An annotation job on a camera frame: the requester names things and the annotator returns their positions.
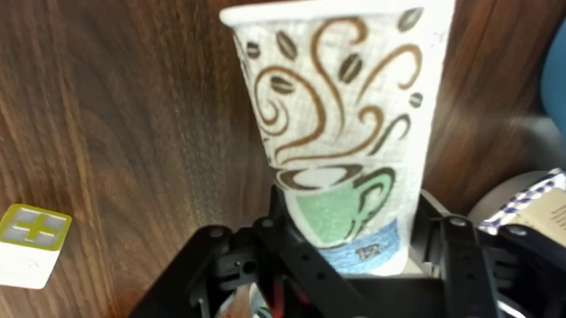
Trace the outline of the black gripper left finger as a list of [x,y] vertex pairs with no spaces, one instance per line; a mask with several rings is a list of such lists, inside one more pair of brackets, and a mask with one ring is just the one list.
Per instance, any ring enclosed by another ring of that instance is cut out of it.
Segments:
[[259,289],[275,318],[349,318],[349,283],[292,229],[278,188],[254,232],[262,248]]

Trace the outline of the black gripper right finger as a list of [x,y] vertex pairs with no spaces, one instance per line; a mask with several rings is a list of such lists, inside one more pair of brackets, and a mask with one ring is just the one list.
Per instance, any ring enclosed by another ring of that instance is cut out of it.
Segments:
[[443,318],[503,318],[480,236],[429,192],[420,195],[413,261],[443,289]]

